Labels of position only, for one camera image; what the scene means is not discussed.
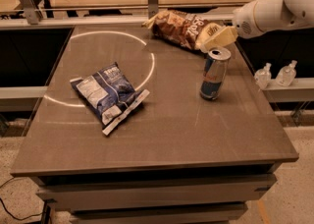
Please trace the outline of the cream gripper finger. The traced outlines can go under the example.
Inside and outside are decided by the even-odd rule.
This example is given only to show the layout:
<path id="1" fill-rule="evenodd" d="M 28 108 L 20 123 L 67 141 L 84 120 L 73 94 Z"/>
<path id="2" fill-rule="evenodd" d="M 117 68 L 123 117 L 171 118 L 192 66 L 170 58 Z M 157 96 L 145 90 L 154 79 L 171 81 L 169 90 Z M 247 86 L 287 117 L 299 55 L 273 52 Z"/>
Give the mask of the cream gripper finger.
<path id="1" fill-rule="evenodd" d="M 238 33 L 235 27 L 211 26 L 199 38 L 199 49 L 205 53 L 214 47 L 224 47 L 236 41 Z"/>

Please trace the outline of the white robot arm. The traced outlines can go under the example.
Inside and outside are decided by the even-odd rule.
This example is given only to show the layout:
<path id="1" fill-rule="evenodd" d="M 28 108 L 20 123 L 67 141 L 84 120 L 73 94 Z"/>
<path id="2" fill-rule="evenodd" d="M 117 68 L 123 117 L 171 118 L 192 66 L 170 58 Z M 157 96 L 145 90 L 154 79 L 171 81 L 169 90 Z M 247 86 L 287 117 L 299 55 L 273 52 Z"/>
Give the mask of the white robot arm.
<path id="1" fill-rule="evenodd" d="M 235 9 L 231 26 L 210 23 L 198 36 L 196 48 L 206 53 L 227 46 L 239 36 L 249 39 L 273 30 L 314 27 L 314 0 L 254 0 Z"/>

